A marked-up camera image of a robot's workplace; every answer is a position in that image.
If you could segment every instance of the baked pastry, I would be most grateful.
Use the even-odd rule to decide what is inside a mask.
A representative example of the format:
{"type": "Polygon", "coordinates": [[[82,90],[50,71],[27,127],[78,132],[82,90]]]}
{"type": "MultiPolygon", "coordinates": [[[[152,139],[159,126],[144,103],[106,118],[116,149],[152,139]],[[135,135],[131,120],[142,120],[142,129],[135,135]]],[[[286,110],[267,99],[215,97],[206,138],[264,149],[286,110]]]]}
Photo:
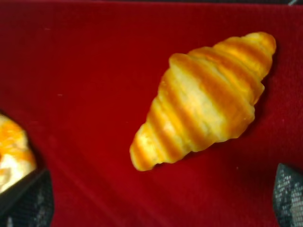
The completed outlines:
{"type": "Polygon", "coordinates": [[[27,137],[15,122],[0,114],[0,193],[36,168],[27,137]]]}
{"type": "Polygon", "coordinates": [[[239,137],[255,118],[275,51],[273,36],[257,32],[173,54],[130,146],[134,167],[174,163],[190,151],[239,137]]]}

